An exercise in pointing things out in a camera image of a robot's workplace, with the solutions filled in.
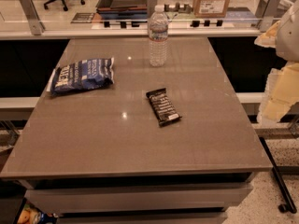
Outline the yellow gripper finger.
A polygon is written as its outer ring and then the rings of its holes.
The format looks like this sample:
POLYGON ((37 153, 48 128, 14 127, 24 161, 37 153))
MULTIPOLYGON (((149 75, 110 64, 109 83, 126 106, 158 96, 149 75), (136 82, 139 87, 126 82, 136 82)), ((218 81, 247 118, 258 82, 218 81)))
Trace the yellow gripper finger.
POLYGON ((267 77, 257 121, 275 124, 299 102, 299 63, 286 63, 280 70, 272 68, 267 77))
POLYGON ((266 32, 262 33, 254 40, 254 44, 264 48, 274 48, 277 43, 276 38, 279 24, 280 21, 277 21, 271 25, 266 32))

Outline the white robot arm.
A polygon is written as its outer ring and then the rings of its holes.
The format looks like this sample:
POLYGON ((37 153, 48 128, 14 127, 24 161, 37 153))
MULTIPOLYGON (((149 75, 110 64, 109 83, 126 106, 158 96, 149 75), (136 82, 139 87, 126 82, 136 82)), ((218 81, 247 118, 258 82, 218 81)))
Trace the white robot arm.
POLYGON ((299 102, 299 1, 265 33, 255 45, 274 48, 276 55, 286 61, 280 70, 272 68, 259 106, 257 121, 265 126, 280 122, 293 105, 299 102))

